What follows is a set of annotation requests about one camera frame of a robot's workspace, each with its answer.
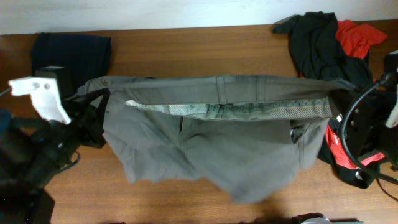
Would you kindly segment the grey shorts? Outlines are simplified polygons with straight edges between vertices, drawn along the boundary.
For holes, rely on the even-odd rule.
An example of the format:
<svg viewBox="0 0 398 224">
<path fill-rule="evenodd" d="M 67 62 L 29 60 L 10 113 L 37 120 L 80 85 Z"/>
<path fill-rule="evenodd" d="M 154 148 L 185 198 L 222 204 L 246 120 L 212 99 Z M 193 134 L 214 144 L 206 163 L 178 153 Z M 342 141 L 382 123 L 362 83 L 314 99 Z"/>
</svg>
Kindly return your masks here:
<svg viewBox="0 0 398 224">
<path fill-rule="evenodd" d="M 99 77 L 107 89 L 104 138 L 130 182 L 205 178 L 238 203 L 254 203 L 312 166 L 338 114 L 345 80 L 265 75 Z"/>
</svg>

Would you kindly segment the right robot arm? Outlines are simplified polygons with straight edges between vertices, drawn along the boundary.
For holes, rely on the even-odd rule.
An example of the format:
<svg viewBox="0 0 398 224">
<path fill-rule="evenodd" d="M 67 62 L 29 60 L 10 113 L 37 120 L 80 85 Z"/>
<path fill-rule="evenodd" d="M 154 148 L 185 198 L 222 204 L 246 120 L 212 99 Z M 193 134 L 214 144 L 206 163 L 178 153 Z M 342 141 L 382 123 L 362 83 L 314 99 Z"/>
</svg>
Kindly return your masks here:
<svg viewBox="0 0 398 224">
<path fill-rule="evenodd" d="M 376 140 L 376 149 L 397 170 L 397 51 L 384 57 L 384 74 L 389 75 L 388 81 L 378 91 L 376 107 L 377 119 L 371 134 Z"/>
</svg>

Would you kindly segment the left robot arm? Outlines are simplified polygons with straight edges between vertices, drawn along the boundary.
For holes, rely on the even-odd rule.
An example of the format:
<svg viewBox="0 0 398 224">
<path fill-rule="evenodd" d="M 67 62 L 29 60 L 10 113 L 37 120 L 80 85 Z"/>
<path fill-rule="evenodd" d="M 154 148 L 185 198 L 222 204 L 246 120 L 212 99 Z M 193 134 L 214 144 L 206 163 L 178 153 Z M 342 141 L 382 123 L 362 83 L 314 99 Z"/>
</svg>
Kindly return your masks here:
<svg viewBox="0 0 398 224">
<path fill-rule="evenodd" d="M 64 124 L 18 118 L 1 110 L 1 223 L 45 223 L 55 200 L 45 191 L 51 179 L 78 164 L 80 146 L 101 149 L 107 88 L 64 102 L 72 121 Z"/>
</svg>

